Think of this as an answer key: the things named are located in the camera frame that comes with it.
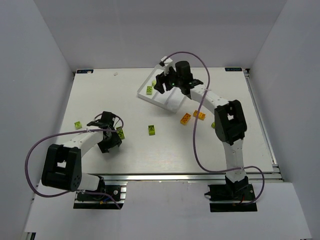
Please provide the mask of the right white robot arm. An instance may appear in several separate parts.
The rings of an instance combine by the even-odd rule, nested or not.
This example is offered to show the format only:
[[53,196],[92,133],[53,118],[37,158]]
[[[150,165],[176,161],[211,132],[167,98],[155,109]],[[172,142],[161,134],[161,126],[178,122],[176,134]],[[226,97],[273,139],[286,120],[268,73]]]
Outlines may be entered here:
[[156,76],[155,90],[164,94],[172,88],[179,88],[183,95],[214,115],[215,134],[222,142],[225,153],[225,184],[210,185],[205,195],[211,201],[242,200],[249,180],[243,161],[247,123],[241,103],[238,100],[228,101],[210,91],[202,81],[194,78],[188,61],[173,64],[165,60],[159,65],[163,72]]

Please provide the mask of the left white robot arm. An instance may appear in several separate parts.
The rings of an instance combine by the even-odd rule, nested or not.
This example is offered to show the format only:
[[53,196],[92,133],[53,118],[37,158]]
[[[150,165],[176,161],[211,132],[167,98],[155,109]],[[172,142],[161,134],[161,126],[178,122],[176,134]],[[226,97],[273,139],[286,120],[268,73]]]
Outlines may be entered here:
[[69,192],[86,191],[105,192],[101,176],[84,173],[82,158],[94,146],[105,154],[114,147],[119,147],[122,140],[114,124],[116,115],[104,111],[100,119],[87,124],[87,130],[63,144],[52,144],[48,147],[41,176],[41,183]]

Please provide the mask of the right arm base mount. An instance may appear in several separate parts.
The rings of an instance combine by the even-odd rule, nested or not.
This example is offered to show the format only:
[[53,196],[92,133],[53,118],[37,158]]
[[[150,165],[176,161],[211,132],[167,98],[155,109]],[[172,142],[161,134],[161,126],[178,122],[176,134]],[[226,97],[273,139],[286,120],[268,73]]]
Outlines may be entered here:
[[253,201],[256,196],[254,188],[249,184],[246,188],[233,194],[226,184],[208,185],[208,192],[204,196],[209,200],[211,213],[244,213],[257,212],[257,204]]

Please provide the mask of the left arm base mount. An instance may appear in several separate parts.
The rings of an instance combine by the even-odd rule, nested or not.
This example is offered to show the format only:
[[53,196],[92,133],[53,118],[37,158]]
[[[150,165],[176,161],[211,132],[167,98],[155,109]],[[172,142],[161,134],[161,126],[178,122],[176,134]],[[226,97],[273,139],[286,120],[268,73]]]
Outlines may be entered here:
[[104,181],[96,191],[79,191],[75,195],[73,208],[77,210],[120,210],[126,199],[127,183]]

